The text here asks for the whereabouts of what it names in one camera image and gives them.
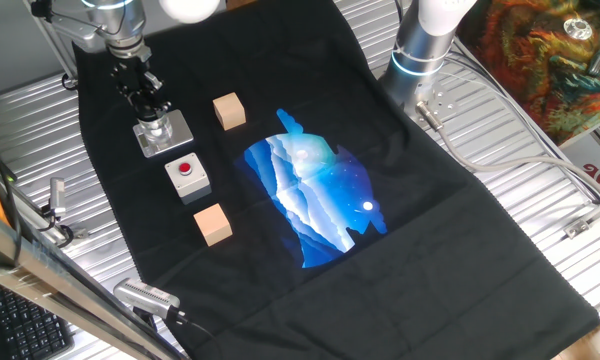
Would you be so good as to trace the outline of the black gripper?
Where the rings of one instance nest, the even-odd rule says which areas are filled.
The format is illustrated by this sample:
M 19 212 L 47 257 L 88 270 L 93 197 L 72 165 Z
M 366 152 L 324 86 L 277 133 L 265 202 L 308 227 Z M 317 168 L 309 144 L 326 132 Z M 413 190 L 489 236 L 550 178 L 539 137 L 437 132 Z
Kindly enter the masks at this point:
M 164 91 L 164 82 L 149 71 L 148 61 L 139 57 L 120 59 L 111 72 L 118 92 L 127 100 L 134 113 L 137 107 L 152 107 L 156 117 L 164 116 L 171 107 Z

